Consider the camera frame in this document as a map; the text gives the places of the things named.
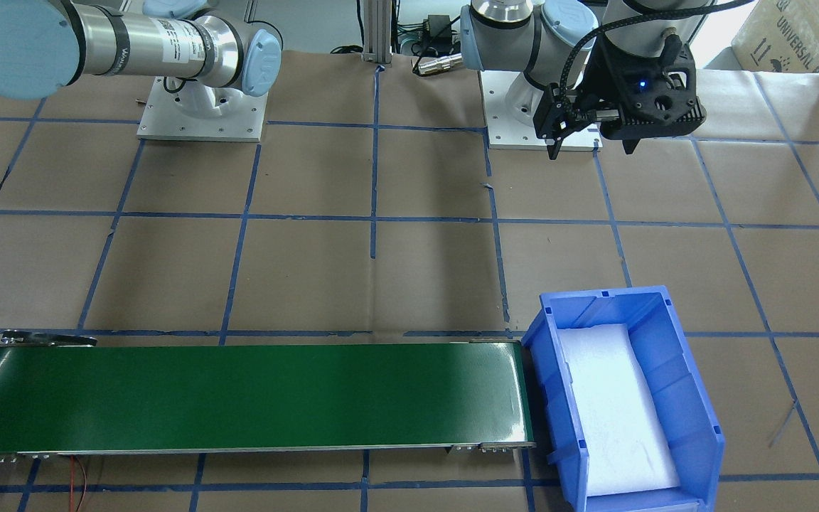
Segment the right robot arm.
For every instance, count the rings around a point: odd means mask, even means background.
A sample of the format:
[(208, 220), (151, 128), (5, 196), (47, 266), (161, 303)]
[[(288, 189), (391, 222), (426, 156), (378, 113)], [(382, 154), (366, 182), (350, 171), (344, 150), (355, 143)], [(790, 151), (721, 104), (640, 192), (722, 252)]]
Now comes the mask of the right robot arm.
[(282, 68), (276, 26), (215, 1), (146, 1), (141, 13), (72, 1), (0, 1), (0, 96), (52, 96), (82, 75), (161, 80), (185, 113), (217, 119), (269, 93)]

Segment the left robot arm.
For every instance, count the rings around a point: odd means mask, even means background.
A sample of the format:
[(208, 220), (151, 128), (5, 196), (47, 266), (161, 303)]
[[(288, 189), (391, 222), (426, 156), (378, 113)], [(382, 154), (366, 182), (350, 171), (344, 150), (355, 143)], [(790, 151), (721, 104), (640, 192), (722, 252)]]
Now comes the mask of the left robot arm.
[(471, 1), (459, 14), (464, 65), (517, 73), (519, 114), (550, 159), (598, 123), (627, 154), (650, 137), (691, 134), (707, 119), (689, 37), (710, 1), (610, 1), (602, 19), (579, 1)]

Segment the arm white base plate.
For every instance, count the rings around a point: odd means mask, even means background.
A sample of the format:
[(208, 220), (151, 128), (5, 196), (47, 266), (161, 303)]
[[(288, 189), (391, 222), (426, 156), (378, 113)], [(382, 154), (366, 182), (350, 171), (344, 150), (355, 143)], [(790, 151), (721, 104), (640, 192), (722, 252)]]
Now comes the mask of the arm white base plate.
[(169, 93), (164, 78), (153, 81), (136, 135), (157, 142), (259, 143), (267, 95), (247, 96), (234, 88), (191, 81)]
[(537, 136), (532, 122), (542, 91), (513, 71), (484, 70), (480, 84), (491, 148), (546, 152), (547, 142)]

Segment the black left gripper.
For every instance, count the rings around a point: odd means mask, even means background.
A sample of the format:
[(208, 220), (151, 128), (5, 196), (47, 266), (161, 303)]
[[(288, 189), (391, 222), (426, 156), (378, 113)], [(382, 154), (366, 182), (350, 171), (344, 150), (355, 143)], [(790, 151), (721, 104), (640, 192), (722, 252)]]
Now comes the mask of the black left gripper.
[[(540, 51), (532, 73), (534, 87), (540, 92), (532, 115), (535, 135), (548, 143), (550, 160), (558, 159), (563, 142), (573, 134), (598, 124), (602, 129), (620, 121), (620, 108), (605, 100), (596, 90), (579, 84), (581, 72), (591, 70), (589, 52), (594, 39), (569, 45), (560, 42), (559, 50)], [(623, 139), (626, 155), (632, 155), (641, 139)]]

